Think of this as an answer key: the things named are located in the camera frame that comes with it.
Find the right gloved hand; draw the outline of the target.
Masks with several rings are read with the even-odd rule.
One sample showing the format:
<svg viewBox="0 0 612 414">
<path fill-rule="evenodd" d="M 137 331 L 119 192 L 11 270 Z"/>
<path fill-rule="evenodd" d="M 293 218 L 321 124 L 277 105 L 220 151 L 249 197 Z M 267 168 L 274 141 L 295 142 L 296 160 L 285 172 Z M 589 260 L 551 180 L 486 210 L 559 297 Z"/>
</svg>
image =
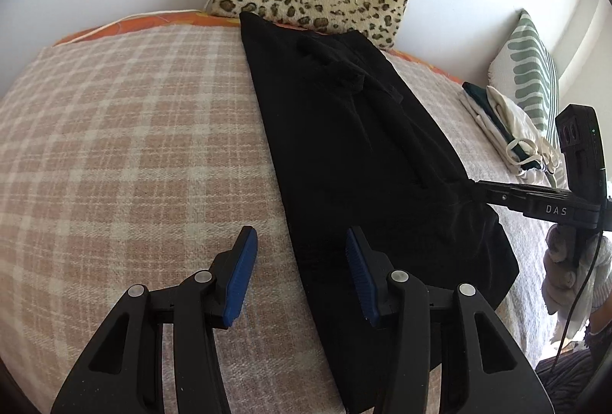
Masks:
<svg viewBox="0 0 612 414">
<path fill-rule="evenodd" d="M 588 270 L 599 247 L 599 254 L 593 266 L 589 283 L 579 299 L 576 316 L 581 319 L 589 313 L 594 313 L 604 306 L 611 294 L 611 241 L 603 236 L 599 240 L 594 235 L 587 241 L 577 267 L 571 263 L 570 248 L 574 246 L 571 240 L 573 230 L 570 227 L 559 227 L 553 224 L 547 235 L 547 250 L 544 256 L 545 280 L 542 284 L 542 298 L 550 315 L 561 313 L 566 317 L 571 304 L 578 295 L 585 281 Z"/>
</svg>

